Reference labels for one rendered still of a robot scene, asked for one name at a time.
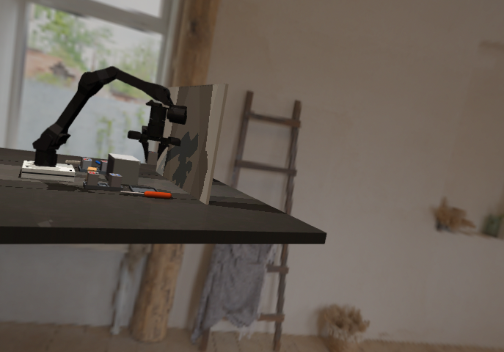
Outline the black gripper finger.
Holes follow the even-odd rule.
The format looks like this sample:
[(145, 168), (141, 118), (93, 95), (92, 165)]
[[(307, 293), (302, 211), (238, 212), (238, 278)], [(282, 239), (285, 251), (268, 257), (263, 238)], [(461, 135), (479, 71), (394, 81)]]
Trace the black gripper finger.
[(169, 147), (169, 145), (165, 145), (165, 144), (159, 143), (159, 146), (158, 146), (158, 159), (160, 158), (161, 154), (166, 149), (166, 147)]
[(142, 146), (143, 146), (143, 149), (145, 152), (145, 160), (147, 161), (149, 142), (141, 142), (141, 141), (139, 141), (139, 142), (142, 143)]

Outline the tan flat panel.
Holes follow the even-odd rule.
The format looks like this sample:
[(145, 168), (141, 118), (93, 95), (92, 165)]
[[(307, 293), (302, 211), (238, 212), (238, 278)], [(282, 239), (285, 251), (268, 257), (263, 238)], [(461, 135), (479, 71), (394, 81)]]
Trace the tan flat panel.
[(174, 105), (187, 107), (186, 124), (165, 120), (164, 138), (180, 139), (158, 159), (156, 172), (209, 204), (229, 84), (169, 87)]

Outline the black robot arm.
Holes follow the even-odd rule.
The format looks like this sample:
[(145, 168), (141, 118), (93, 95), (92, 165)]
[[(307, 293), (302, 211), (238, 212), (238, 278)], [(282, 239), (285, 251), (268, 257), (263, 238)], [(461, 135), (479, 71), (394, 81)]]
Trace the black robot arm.
[(93, 95), (97, 94), (104, 85), (116, 79), (142, 90), (153, 99), (169, 106), (169, 108), (163, 107), (161, 103), (154, 103), (153, 100), (150, 100), (146, 103), (147, 106), (151, 106), (150, 119), (165, 121), (167, 116), (169, 122), (186, 124), (187, 107), (174, 105), (170, 98), (170, 91), (166, 87), (143, 81), (135, 76), (124, 73), (115, 66), (93, 72), (88, 71), (82, 74), (78, 83), (78, 90), (60, 118), (51, 127), (46, 129), (38, 140), (32, 143), (33, 148), (36, 149), (33, 163), (35, 166), (56, 167), (58, 157), (56, 150), (61, 145), (66, 144), (66, 141), (70, 137), (68, 129), (79, 112), (83, 109), (86, 102)]

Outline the red-handled screwdriver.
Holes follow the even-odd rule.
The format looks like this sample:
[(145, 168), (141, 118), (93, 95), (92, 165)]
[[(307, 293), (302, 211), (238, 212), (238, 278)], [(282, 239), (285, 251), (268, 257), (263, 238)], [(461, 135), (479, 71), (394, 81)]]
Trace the red-handled screwdriver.
[(172, 195), (170, 193), (155, 192), (155, 191), (146, 191), (145, 193), (130, 192), (130, 191), (121, 191), (121, 193), (127, 193), (127, 194), (144, 194), (146, 197), (162, 198), (162, 199), (170, 199), (172, 197)]

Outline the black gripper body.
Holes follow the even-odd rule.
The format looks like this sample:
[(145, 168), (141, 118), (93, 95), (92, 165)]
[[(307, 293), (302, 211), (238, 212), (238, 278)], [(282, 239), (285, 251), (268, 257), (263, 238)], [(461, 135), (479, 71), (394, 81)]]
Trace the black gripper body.
[[(165, 144), (165, 145), (172, 144), (175, 146), (180, 146), (180, 139), (179, 138), (170, 137), (170, 136), (168, 138), (163, 137), (164, 136), (164, 127), (165, 127), (165, 121), (150, 119), (147, 135), (142, 134), (141, 132), (138, 132), (138, 131), (129, 131), (128, 138), (140, 140), (141, 142), (147, 142), (148, 140), (152, 140), (152, 141), (161, 142), (161, 144)], [(150, 136), (153, 136), (153, 137), (150, 137)], [(160, 139), (158, 139), (156, 137), (159, 137)]]

